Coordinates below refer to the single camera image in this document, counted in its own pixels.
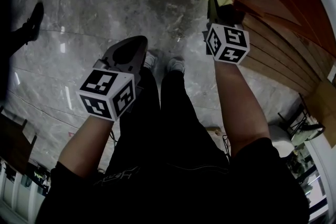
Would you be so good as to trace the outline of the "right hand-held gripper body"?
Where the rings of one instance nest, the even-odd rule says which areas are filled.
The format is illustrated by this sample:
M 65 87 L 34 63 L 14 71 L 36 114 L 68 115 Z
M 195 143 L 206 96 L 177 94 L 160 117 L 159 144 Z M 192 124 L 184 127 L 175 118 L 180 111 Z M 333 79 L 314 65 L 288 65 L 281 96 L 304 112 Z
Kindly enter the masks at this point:
M 209 20 L 203 32 L 205 52 L 215 61 L 240 64 L 249 53 L 249 32 L 242 25 L 228 26 L 218 19 Z

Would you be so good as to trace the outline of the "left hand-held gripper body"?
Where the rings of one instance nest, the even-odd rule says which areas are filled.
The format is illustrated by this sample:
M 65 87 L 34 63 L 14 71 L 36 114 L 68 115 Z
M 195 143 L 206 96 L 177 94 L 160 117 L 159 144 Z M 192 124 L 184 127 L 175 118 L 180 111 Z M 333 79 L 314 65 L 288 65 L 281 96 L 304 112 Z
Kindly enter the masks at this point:
M 141 92 L 138 86 L 141 76 L 141 60 L 125 65 L 107 59 L 99 59 L 93 68 L 84 73 L 76 93 L 84 110 L 92 116 L 117 121 L 122 114 L 130 112 Z

